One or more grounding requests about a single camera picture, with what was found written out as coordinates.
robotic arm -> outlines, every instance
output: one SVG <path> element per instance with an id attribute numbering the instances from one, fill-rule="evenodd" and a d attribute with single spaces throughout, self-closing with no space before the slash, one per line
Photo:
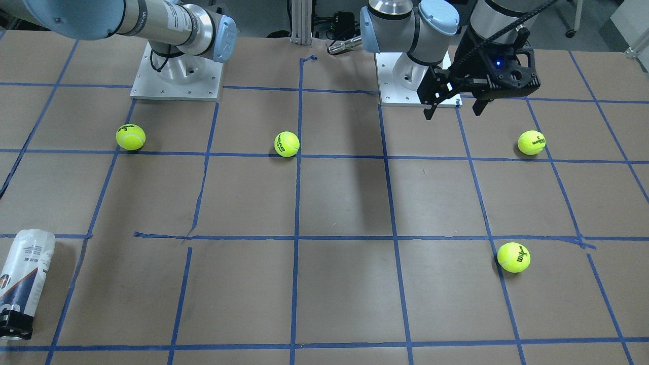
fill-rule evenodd
<path id="1" fill-rule="evenodd" d="M 178 0 L 0 0 L 0 8 L 69 38 L 99 40 L 114 34 L 152 41 L 153 50 L 226 62 L 236 44 L 228 16 Z M 172 52 L 163 45 L 170 45 Z"/>
<path id="2" fill-rule="evenodd" d="M 403 52 L 394 79 L 416 90 L 426 119 L 460 92 L 472 92 L 473 110 L 480 115 L 490 101 L 526 96 L 541 85 L 525 23 L 557 0 L 473 1 L 467 29 L 454 63 L 440 63 L 463 22 L 456 7 L 470 1 L 369 0 L 361 10 L 361 36 L 366 51 Z"/>

blue tape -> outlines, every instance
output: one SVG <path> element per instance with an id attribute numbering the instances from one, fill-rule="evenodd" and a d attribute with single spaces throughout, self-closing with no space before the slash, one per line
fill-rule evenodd
<path id="1" fill-rule="evenodd" d="M 392 182 L 390 179 L 390 164 L 387 157 L 386 128 L 383 122 L 383 109 L 378 105 L 378 122 L 381 128 L 381 143 L 383 147 L 383 161 L 386 169 L 387 200 L 390 206 L 390 222 L 392 224 L 392 239 L 395 246 L 395 262 L 397 264 L 397 281 L 399 285 L 399 296 L 401 299 L 401 313 L 404 320 L 404 333 L 406 334 L 406 347 L 408 349 L 408 364 L 414 365 L 415 360 L 412 353 L 410 336 L 410 321 L 408 320 L 408 307 L 406 305 L 406 291 L 404 289 L 403 272 L 401 270 L 401 255 L 399 252 L 399 240 L 397 234 L 397 218 L 395 215 L 395 203 L 392 195 Z"/>
<path id="2" fill-rule="evenodd" d="M 169 349 L 169 357 L 167 359 L 167 365 L 173 364 L 173 355 L 176 350 L 176 341 L 178 340 L 178 330 L 180 329 L 180 317 L 182 315 L 182 307 L 185 303 L 185 292 L 187 290 L 187 280 L 190 276 L 190 266 L 191 266 L 191 253 L 193 249 L 187 247 L 187 258 L 185 259 L 185 270 L 182 274 L 182 284 L 180 285 L 180 296 L 178 298 L 178 308 L 176 309 L 176 320 L 173 324 L 173 333 L 171 334 L 171 348 Z"/>
<path id="3" fill-rule="evenodd" d="M 604 285 L 602 284 L 600 275 L 597 273 L 597 269 L 595 268 L 593 257 L 591 256 L 590 253 L 586 254 L 586 256 L 588 256 L 588 262 L 590 262 L 591 264 L 593 275 L 595 276 L 595 280 L 597 281 L 597 286 L 599 286 L 600 292 L 602 293 L 602 298 L 604 298 L 604 303 L 606 303 L 606 308 L 608 309 L 609 314 L 611 315 L 613 326 L 615 326 L 615 332 L 617 332 L 618 341 L 622 343 L 622 348 L 624 349 L 624 353 L 626 354 L 626 359 L 629 361 L 629 365 L 633 365 L 633 360 L 631 359 L 631 353 L 629 352 L 629 348 L 626 345 L 626 341 L 624 340 L 624 337 L 622 335 L 622 330 L 620 329 L 620 325 L 617 323 L 617 319 L 615 318 L 615 313 L 613 313 L 613 307 L 611 306 L 611 302 L 608 300 L 608 296 L 606 295 L 606 291 L 604 290 Z"/>
<path id="4" fill-rule="evenodd" d="M 482 199 L 482 191 L 480 190 L 480 184 L 478 183 L 478 174 L 476 173 L 476 168 L 473 164 L 473 160 L 471 158 L 471 151 L 469 150 L 469 142 L 467 139 L 467 134 L 464 129 L 464 124 L 462 123 L 462 117 L 459 113 L 459 109 L 455 109 L 456 116 L 458 117 L 458 123 L 459 123 L 459 131 L 462 134 L 462 140 L 464 142 L 464 149 L 467 152 L 467 157 L 469 158 L 469 167 L 471 168 L 471 175 L 473 176 L 473 183 L 476 187 L 476 193 L 478 194 L 478 201 L 480 202 L 480 209 L 482 210 L 482 216 L 485 222 L 485 229 L 487 231 L 487 235 L 489 236 L 489 244 L 491 244 L 491 251 L 494 255 L 494 259 L 496 258 L 496 244 L 493 239 L 493 235 L 491 233 L 491 227 L 489 226 L 489 218 L 487 217 L 487 210 L 485 209 L 485 204 L 484 200 Z M 511 328 L 514 333 L 514 339 L 516 339 L 516 347 L 519 350 L 519 357 L 520 357 L 520 363 L 521 365 L 526 365 L 525 361 L 525 354 L 523 353 L 523 347 L 520 343 L 520 335 L 519 335 L 519 329 L 516 324 L 516 318 L 514 317 L 514 310 L 511 306 L 511 300 L 509 299 L 509 292 L 507 291 L 507 284 L 505 283 L 505 277 L 502 274 L 502 268 L 500 265 L 496 265 L 496 269 L 498 270 L 498 277 L 500 279 L 500 286 L 502 287 L 502 293 L 503 296 L 505 297 L 505 304 L 507 305 L 507 312 L 509 313 L 509 320 L 511 322 Z"/>
<path id="5" fill-rule="evenodd" d="M 216 103 L 214 106 L 214 113 L 212 114 L 212 126 L 210 127 L 210 137 L 208 138 L 207 141 L 207 149 L 205 151 L 205 161 L 204 161 L 204 170 L 203 170 L 203 178 L 201 182 L 201 191 L 199 192 L 199 196 L 196 199 L 196 209 L 194 210 L 194 219 L 191 223 L 191 229 L 190 232 L 196 228 L 196 225 L 199 222 L 199 213 L 201 211 L 201 203 L 202 203 L 202 194 L 203 191 L 205 190 L 205 179 L 207 178 L 207 169 L 208 165 L 210 164 L 210 150 L 212 149 L 212 143 L 214 141 L 214 131 L 216 129 L 216 120 L 219 115 L 219 103 Z"/>

yellow tennis ball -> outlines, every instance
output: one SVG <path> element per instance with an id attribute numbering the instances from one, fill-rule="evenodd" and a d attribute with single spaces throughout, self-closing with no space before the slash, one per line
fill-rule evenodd
<path id="1" fill-rule="evenodd" d="M 530 252 L 525 246 L 510 242 L 500 246 L 498 250 L 498 263 L 510 273 L 519 273 L 530 265 Z"/>
<path id="2" fill-rule="evenodd" d="M 300 149 L 300 140 L 292 132 L 281 132 L 275 137 L 275 151 L 283 157 L 295 156 Z"/>
<path id="3" fill-rule="evenodd" d="M 124 124 L 115 133 L 117 144 L 128 151 L 142 148 L 147 140 L 144 130 L 135 124 Z"/>
<path id="4" fill-rule="evenodd" d="M 520 135 L 518 145 L 525 155 L 536 155 L 545 148 L 545 136 L 538 131 L 527 131 Z"/>

black cable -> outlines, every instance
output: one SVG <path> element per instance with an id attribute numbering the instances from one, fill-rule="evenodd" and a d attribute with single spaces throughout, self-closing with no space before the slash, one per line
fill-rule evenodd
<path id="1" fill-rule="evenodd" d="M 165 57 L 164 62 L 162 62 L 162 65 L 159 68 L 156 68 L 156 66 L 153 65 L 153 48 L 152 48 L 151 54 L 149 55 L 149 62 L 151 63 L 151 68 L 154 71 L 162 72 L 164 66 L 167 64 L 167 62 L 169 62 L 169 56 L 168 56 L 169 54 L 171 54 L 171 44 L 169 44 L 169 49 L 167 50 L 167 56 Z"/>
<path id="2" fill-rule="evenodd" d="M 509 32 L 510 30 L 514 29 L 515 27 L 518 27 L 519 25 L 523 24 L 524 22 L 534 18 L 538 13 L 544 11 L 547 9 L 550 5 L 553 5 L 559 0 L 548 0 L 538 8 L 532 10 L 531 12 L 523 15 L 523 17 L 519 18 L 518 20 L 514 21 L 513 23 L 509 24 L 507 27 L 504 27 L 503 29 L 500 29 L 498 32 L 496 32 L 494 35 L 490 36 L 489 38 L 485 39 L 484 41 L 480 42 L 474 49 L 471 49 L 464 57 L 462 57 L 457 63 L 453 63 L 449 68 L 449 72 L 451 75 L 455 74 L 456 70 L 464 63 L 466 62 L 470 57 L 475 55 L 478 50 L 484 48 L 486 45 L 493 43 L 496 39 L 500 38 L 503 34 Z"/>

floor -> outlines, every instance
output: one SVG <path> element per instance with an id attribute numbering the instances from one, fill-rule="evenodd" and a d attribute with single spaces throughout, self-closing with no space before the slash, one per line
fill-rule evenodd
<path id="1" fill-rule="evenodd" d="M 531 97 L 426 121 L 320 41 L 240 39 L 217 104 L 132 101 L 143 40 L 0 37 L 0 257 L 57 237 L 0 363 L 649 363 L 649 81 L 620 53 L 538 51 Z"/>

